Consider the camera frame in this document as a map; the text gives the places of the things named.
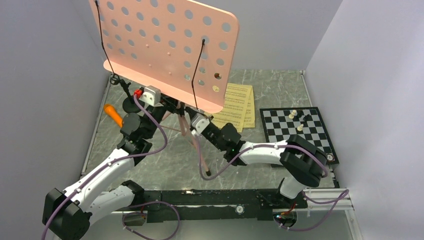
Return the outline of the yellow sheet music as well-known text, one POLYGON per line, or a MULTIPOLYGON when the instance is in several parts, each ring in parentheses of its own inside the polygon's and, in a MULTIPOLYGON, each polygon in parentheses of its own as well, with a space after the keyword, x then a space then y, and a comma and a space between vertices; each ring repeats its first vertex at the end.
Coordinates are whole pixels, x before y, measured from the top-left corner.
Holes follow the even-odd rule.
POLYGON ((250 93, 249 93, 249 97, 247 100, 247 108, 246 108, 246 112, 245 112, 245 118, 244 118, 244 123, 243 123, 243 127, 244 128, 254 128, 256 126, 255 121, 256 121, 256 117, 255 117, 255 102, 254 102, 254 92, 253 92, 253 88, 250 88, 250 93))
POLYGON ((227 84, 224 107, 220 112, 212 114, 212 122, 218 128, 222 128, 225 124, 231 123, 239 133, 242 132, 243 129, 247 129, 244 128, 243 125, 247 101, 251 91, 250 88, 253 89, 253 86, 235 83, 227 84))

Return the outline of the pink music stand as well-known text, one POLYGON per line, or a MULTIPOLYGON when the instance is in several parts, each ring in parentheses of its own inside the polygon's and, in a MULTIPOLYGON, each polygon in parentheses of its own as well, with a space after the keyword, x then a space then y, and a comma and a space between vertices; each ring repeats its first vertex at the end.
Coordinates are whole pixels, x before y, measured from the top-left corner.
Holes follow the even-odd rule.
POLYGON ((224 108, 240 29, 234 14, 193 0, 89 5, 106 56, 103 66, 115 81, 153 86, 206 116, 224 108))

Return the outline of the orange toy microphone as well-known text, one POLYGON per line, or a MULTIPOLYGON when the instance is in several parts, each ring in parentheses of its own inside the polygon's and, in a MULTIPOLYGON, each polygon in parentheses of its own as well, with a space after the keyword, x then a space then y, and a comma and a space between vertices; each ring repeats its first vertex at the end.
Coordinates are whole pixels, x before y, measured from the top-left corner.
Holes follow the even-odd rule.
POLYGON ((103 111, 120 127, 123 127, 123 118, 116 111, 113 105, 106 103, 103 106, 103 111))

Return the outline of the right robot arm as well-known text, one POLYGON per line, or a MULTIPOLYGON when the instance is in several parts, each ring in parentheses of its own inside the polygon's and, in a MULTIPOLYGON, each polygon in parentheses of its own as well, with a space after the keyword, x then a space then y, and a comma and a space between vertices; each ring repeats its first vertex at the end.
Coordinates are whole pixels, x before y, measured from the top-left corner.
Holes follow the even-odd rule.
POLYGON ((273 164, 289 172, 279 184, 276 202, 288 208, 307 187, 316 188, 326 178, 327 154, 301 136, 290 136, 287 140, 256 143, 242 140, 232 123, 219 128, 210 118, 191 107, 185 107, 190 118, 191 134, 196 141, 203 137, 217 150, 224 153, 228 166, 273 164))

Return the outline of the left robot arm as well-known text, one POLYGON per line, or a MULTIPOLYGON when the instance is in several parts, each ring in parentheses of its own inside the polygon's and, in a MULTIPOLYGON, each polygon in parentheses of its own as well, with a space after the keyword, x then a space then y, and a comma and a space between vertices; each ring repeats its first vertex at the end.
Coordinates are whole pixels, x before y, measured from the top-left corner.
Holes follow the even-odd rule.
POLYGON ((63 190, 53 188, 45 197, 41 239, 51 231, 61 240, 80 240, 89 227, 110 213, 129 208, 143 214, 144 206, 163 204, 161 198, 148 194, 132 180, 116 189, 103 191, 114 180, 136 167, 145 157, 161 152, 168 138, 160 123, 167 113, 184 112, 176 99, 162 96, 148 99, 134 94, 138 111, 129 112, 120 121, 123 138, 97 167, 63 190))

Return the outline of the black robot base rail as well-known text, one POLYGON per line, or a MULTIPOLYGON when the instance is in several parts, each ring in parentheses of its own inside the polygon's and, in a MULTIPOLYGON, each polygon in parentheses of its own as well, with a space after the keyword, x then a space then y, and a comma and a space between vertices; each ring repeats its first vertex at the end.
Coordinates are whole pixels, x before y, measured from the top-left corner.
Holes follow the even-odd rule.
POLYGON ((146 190, 121 211, 146 213, 148 223, 187 220, 256 219, 271 221, 274 215, 308 207, 302 194, 285 201, 276 189, 146 190))

